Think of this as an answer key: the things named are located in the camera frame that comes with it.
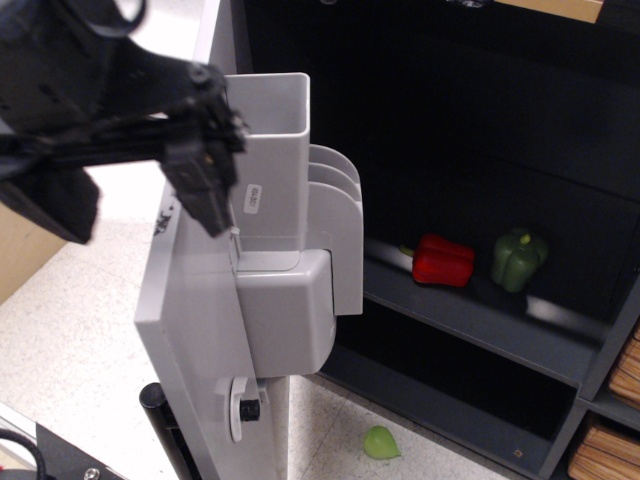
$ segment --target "sticker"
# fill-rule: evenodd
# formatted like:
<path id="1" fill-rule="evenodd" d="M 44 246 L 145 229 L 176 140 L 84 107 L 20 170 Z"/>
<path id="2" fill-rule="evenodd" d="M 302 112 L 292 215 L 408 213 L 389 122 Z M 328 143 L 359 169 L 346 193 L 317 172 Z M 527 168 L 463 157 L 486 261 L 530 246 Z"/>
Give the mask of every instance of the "sticker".
<path id="1" fill-rule="evenodd" d="M 244 213 L 255 215 L 260 209 L 260 198 L 262 197 L 261 185 L 247 185 L 247 193 L 244 196 Z"/>

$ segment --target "black shelf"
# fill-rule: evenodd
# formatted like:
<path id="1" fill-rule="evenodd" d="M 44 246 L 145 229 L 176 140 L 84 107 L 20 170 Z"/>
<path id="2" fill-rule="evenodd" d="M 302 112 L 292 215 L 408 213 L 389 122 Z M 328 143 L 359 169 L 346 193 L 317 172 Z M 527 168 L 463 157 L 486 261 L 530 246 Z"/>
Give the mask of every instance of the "black shelf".
<path id="1" fill-rule="evenodd" d="M 524 475 L 535 477 L 552 441 L 336 345 L 324 376 Z"/>
<path id="2" fill-rule="evenodd" d="M 598 352 L 592 342 L 541 320 L 510 315 L 454 289 L 421 287 L 409 273 L 377 261 L 365 260 L 364 290 L 369 300 L 576 388 Z"/>
<path id="3" fill-rule="evenodd" d="M 581 398 L 577 402 L 602 417 L 640 431 L 640 411 L 627 405 L 604 388 L 592 402 Z"/>

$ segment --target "cardboard box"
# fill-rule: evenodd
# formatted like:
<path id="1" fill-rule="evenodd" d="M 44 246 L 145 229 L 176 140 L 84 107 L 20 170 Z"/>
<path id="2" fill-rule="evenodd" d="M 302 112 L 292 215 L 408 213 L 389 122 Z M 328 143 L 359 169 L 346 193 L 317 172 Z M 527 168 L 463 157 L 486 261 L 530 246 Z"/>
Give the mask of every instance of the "cardboard box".
<path id="1" fill-rule="evenodd" d="M 0 203 L 0 304 L 65 243 Z"/>

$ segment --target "screw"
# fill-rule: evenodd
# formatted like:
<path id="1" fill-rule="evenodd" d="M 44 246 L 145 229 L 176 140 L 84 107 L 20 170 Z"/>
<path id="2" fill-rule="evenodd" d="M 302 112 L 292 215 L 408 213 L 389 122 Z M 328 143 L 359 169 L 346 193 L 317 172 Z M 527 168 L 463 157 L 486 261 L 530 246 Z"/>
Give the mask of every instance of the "screw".
<path id="1" fill-rule="evenodd" d="M 209 70 L 199 63 L 190 63 L 187 66 L 187 72 L 191 81 L 196 85 L 205 85 L 211 81 Z"/>
<path id="2" fill-rule="evenodd" d="M 100 478 L 100 470 L 97 468 L 90 468 L 84 472 L 84 480 L 98 480 Z"/>

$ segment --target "green toy fruit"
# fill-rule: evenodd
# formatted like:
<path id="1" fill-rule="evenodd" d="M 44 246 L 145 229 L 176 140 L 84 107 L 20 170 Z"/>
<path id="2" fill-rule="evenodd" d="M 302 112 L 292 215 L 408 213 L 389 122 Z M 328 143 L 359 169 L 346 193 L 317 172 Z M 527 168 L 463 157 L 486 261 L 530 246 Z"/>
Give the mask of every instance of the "green toy fruit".
<path id="1" fill-rule="evenodd" d="M 381 426 L 375 426 L 369 429 L 364 437 L 364 451 L 376 460 L 386 460 L 401 455 L 400 449 L 391 432 Z"/>

